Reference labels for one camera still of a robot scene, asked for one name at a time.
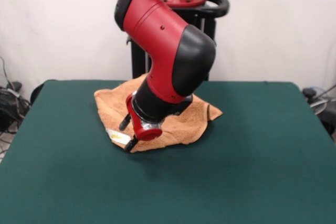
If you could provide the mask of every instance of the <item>white label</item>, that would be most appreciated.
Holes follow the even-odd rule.
[[[127,145],[129,141],[131,141],[131,137],[128,135],[125,135],[121,132],[114,131],[111,129],[106,129],[107,134],[109,134],[109,137],[112,141],[117,142],[119,144]]]

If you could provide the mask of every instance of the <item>cloth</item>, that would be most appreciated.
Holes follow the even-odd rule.
[[[99,116],[107,132],[119,131],[119,124],[127,115],[126,98],[137,90],[146,75],[127,81],[113,90],[99,90],[94,97]],[[143,152],[157,148],[165,148],[175,144],[191,144],[201,138],[208,121],[213,121],[223,113],[218,108],[193,95],[193,103],[180,115],[168,116],[162,124],[163,134],[152,141],[139,141],[132,152]],[[133,138],[133,125],[130,123],[123,132]],[[113,144],[125,148],[124,144],[112,140]]]

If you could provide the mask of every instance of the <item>cable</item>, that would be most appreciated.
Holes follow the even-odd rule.
[[[336,88],[336,84],[335,84],[334,86],[332,86],[330,89],[328,89],[327,91],[325,91],[325,92],[323,92],[322,94],[318,95],[318,96],[316,97],[316,99],[317,99],[317,98],[320,98],[320,97],[322,97],[322,96],[324,96],[325,94],[328,94],[331,90],[333,90],[333,89],[335,89],[335,88]]]
[[[22,119],[18,119],[17,117],[15,117],[11,112],[9,112],[7,109],[5,108],[0,108],[0,111],[5,112],[10,118],[14,119],[14,121],[20,122],[22,121]]]
[[[2,135],[2,134],[4,134],[3,132],[0,134],[0,136]],[[0,138],[0,140],[1,140],[1,138]],[[0,148],[1,148],[1,151],[3,151],[4,149],[2,148],[2,144],[0,144]]]
[[[0,152],[0,155],[6,153],[8,150],[9,150],[9,148],[6,149],[6,150],[1,151],[1,152]]]
[[[17,131],[9,131],[9,130],[5,130],[4,133],[6,134],[10,134],[10,135],[15,135],[17,133]]]
[[[2,68],[4,70],[4,75],[6,77],[7,82],[12,87],[12,89],[15,90],[14,85],[8,79],[8,76],[7,76],[7,73],[6,73],[6,68],[5,68],[5,60],[4,60],[4,58],[2,58],[1,55],[0,55],[0,60],[2,61]]]
[[[3,139],[1,139],[1,138],[0,138],[0,141],[1,141],[1,142],[4,142],[4,143],[6,143],[6,144],[11,144],[11,142],[7,142],[6,140],[3,140]]]
[[[0,97],[0,101],[5,102],[9,108],[13,108],[13,109],[15,108],[17,117],[23,120],[25,118],[25,115],[28,113],[30,109],[30,103],[26,99],[22,98],[18,93],[16,93],[15,91],[11,89],[0,89],[0,94],[2,94],[2,97]],[[8,102],[9,99],[6,99],[6,96],[13,97],[15,99],[16,106],[14,106],[13,104],[10,104]],[[21,114],[20,112],[20,106],[23,110],[23,114]]]
[[[326,70],[325,70],[325,73],[324,73],[324,78],[323,78],[323,85],[325,85],[326,81],[327,81],[327,76],[328,76],[328,72],[329,72],[329,68],[330,68],[330,60],[332,59],[332,57],[335,56],[335,54],[333,54],[333,49],[336,45],[336,41],[335,39],[332,40],[332,44],[330,45],[330,48],[328,50],[328,54],[327,54],[327,65],[326,65]]]
[[[336,99],[330,99],[330,100],[326,100],[326,99],[323,99],[322,101],[319,101],[319,102],[315,102],[315,103],[312,103],[310,105],[311,108],[315,108],[319,105],[322,105],[322,104],[327,104],[329,102],[336,102]]]

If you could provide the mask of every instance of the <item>brown towel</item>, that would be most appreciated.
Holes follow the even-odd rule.
[[[99,116],[108,132],[112,143],[125,148],[125,143],[118,141],[122,134],[118,133],[118,127],[127,115],[126,97],[137,90],[146,75],[127,81],[113,90],[99,90],[95,92]],[[208,121],[213,121],[223,113],[216,107],[201,100],[194,95],[193,103],[180,115],[169,116],[162,124],[163,134],[152,141],[140,141],[132,152],[165,148],[175,144],[191,144],[196,142],[205,132]],[[126,141],[133,138],[132,123],[123,132]]]

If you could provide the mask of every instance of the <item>black handle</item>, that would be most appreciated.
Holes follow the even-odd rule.
[[[217,4],[217,6],[211,7],[208,5],[203,5],[198,7],[177,7],[173,8],[173,10],[183,17],[198,15],[200,18],[220,18],[229,12],[230,3],[228,0],[207,1]]]

